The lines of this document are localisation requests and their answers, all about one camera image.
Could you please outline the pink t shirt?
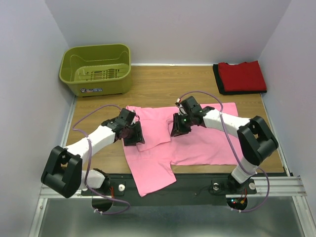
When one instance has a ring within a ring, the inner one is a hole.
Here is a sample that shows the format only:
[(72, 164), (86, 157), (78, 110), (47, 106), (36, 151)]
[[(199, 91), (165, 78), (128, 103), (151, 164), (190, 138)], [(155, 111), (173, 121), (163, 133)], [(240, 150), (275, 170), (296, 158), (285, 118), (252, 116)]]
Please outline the pink t shirt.
[(190, 133), (170, 135), (177, 107), (127, 106), (140, 117), (145, 142), (125, 146), (124, 154), (141, 197), (176, 182), (173, 165), (236, 165), (224, 132), (193, 126)]

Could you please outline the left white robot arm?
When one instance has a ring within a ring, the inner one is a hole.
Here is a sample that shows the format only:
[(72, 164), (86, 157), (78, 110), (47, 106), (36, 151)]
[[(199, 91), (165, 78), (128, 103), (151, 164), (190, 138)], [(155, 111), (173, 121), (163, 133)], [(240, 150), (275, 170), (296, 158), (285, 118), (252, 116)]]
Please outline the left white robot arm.
[(66, 147), (54, 147), (48, 157), (40, 181), (65, 198), (87, 186), (100, 188), (105, 176), (99, 171), (87, 171), (82, 167), (92, 156), (104, 147), (123, 140), (125, 146), (144, 144), (139, 116), (134, 110), (121, 109), (115, 118), (103, 121), (89, 135), (82, 130), (84, 137)]

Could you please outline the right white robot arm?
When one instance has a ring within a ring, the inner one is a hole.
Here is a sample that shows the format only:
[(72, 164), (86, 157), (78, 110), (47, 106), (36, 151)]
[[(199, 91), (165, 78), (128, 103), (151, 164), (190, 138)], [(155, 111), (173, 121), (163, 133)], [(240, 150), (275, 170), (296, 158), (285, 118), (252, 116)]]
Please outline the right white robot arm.
[(193, 96), (180, 97), (175, 104), (179, 111), (173, 115), (172, 137), (190, 133), (192, 126), (202, 126), (223, 131), (231, 149), (234, 147), (230, 136), (238, 138), (243, 157), (236, 159), (237, 166), (226, 181), (230, 192), (243, 188), (261, 163), (278, 149), (278, 141), (260, 116), (241, 118), (227, 114), (222, 103), (219, 110), (202, 107)]

